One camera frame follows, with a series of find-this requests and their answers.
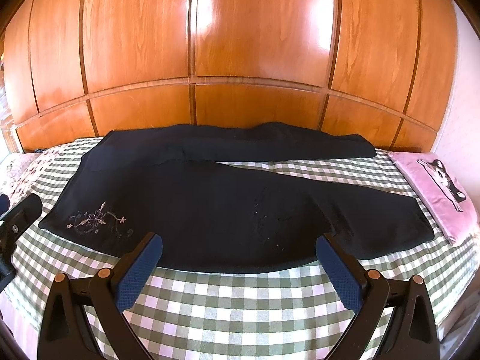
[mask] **metal bolt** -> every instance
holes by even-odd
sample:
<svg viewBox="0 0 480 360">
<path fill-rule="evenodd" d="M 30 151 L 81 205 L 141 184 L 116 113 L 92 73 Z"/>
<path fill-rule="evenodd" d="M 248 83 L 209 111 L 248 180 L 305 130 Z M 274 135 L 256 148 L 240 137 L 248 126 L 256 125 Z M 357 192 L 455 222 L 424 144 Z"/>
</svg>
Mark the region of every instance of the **metal bolt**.
<svg viewBox="0 0 480 360">
<path fill-rule="evenodd" d="M 110 273 L 111 273 L 111 270 L 109 268 L 103 268 L 103 269 L 99 270 L 98 277 L 102 278 L 102 279 L 105 279 L 105 278 L 108 278 L 110 276 Z"/>
<path fill-rule="evenodd" d="M 413 281 L 417 284 L 423 284 L 423 278 L 417 274 L 413 275 Z"/>
<path fill-rule="evenodd" d="M 62 282 L 64 279 L 65 279 L 65 274 L 63 274 L 63 273 L 59 273 L 55 276 L 55 281 L 57 283 Z"/>
<path fill-rule="evenodd" d="M 380 279 L 380 272 L 378 272 L 376 269 L 370 269 L 368 271 L 368 277 L 373 280 Z"/>
</svg>

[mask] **green and white checkered sheet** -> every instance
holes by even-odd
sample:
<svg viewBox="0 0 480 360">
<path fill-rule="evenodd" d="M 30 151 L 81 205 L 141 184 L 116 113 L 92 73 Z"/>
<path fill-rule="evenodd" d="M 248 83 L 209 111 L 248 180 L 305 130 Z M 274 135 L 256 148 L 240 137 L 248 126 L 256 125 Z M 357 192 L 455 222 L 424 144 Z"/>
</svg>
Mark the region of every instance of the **green and white checkered sheet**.
<svg viewBox="0 0 480 360">
<path fill-rule="evenodd" d="M 27 189 L 43 201 L 43 216 L 53 207 L 81 156 L 100 138 L 65 146 Z M 384 151 L 375 158 L 283 163 L 229 163 L 313 180 L 362 185 L 417 197 Z M 448 315 L 479 266 L 472 237 L 452 247 L 423 203 L 435 239 L 408 251 L 361 261 L 386 278 L 425 278 L 437 325 Z M 38 228 L 19 239 L 13 263 L 18 275 L 6 294 L 39 329 L 51 282 L 59 271 L 73 278 L 113 266 L 117 258 L 73 244 Z M 364 359 L 373 357 L 391 310 L 374 333 Z M 87 308 L 100 349 L 116 358 L 92 307 Z M 268 274 L 199 274 L 155 268 L 130 310 L 133 330 L 155 359 L 323 359 L 353 317 L 339 301 L 318 262 Z"/>
</svg>

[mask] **wooden headboard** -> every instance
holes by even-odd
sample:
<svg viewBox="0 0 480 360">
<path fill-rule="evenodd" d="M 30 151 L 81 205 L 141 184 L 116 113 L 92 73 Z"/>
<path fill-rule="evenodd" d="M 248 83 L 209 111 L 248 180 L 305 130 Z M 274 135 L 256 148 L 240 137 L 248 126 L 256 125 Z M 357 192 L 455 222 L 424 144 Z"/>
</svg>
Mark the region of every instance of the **wooden headboard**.
<svg viewBox="0 0 480 360">
<path fill-rule="evenodd" d="M 25 0 L 4 80 L 26 151 L 273 120 L 427 151 L 456 50 L 452 0 Z"/>
</svg>

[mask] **embroidery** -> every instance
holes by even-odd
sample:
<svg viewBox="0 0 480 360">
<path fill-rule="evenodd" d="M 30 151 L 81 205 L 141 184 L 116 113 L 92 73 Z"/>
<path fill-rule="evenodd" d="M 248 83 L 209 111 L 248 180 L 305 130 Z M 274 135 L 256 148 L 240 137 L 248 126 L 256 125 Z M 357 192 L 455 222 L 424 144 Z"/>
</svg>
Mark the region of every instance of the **embroidery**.
<svg viewBox="0 0 480 360">
<path fill-rule="evenodd" d="M 92 232 L 97 234 L 101 230 L 102 226 L 106 226 L 106 228 L 110 232 L 114 233 L 119 239 L 125 235 L 130 237 L 134 233 L 132 229 L 128 229 L 126 232 L 124 232 L 119 229 L 118 226 L 123 225 L 126 222 L 126 218 L 124 216 L 122 216 L 122 218 L 118 218 L 114 212 L 108 209 L 105 203 L 106 202 L 103 202 L 101 207 L 92 214 L 86 212 L 83 215 L 72 215 L 70 217 L 71 223 L 67 225 L 67 228 L 73 228 L 78 234 L 87 235 Z"/>
</svg>

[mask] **pink pillowcase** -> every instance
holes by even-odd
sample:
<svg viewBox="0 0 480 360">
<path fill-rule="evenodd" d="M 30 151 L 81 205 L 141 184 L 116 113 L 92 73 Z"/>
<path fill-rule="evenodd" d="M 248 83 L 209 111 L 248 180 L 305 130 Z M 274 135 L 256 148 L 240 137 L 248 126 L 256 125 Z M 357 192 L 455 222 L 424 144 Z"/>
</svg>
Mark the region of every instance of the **pink pillowcase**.
<svg viewBox="0 0 480 360">
<path fill-rule="evenodd" d="M 388 155 L 453 246 L 460 245 L 477 231 L 478 216 L 472 200 L 434 153 L 390 152 Z"/>
<path fill-rule="evenodd" d="M 32 184 L 38 180 L 44 169 L 47 168 L 69 145 L 69 143 L 66 143 L 64 145 L 51 147 L 50 149 L 45 150 L 42 154 L 39 154 L 39 157 L 22 173 L 15 188 L 10 191 L 8 196 L 10 198 L 11 206 L 22 200 L 28 192 L 32 192 Z"/>
<path fill-rule="evenodd" d="M 0 163 L 0 193 L 8 197 L 15 190 L 23 172 L 40 153 L 11 153 Z"/>
</svg>

